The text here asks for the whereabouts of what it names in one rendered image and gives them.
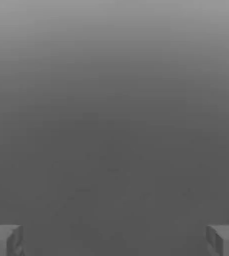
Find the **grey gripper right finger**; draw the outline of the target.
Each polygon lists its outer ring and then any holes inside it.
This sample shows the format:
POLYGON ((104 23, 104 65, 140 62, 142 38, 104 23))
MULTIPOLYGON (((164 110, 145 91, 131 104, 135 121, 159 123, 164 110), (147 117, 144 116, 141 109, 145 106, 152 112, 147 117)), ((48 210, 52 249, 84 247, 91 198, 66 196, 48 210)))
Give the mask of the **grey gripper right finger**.
POLYGON ((229 225, 207 225, 205 238, 210 256, 229 256, 229 225))

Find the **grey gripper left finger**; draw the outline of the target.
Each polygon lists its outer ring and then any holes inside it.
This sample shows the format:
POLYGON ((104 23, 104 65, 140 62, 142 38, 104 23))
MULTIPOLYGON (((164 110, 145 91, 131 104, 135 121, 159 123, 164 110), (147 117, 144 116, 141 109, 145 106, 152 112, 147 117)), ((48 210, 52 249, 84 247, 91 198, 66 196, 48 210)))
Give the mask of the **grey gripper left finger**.
POLYGON ((18 224, 0 224, 0 256, 24 256, 24 228, 18 224))

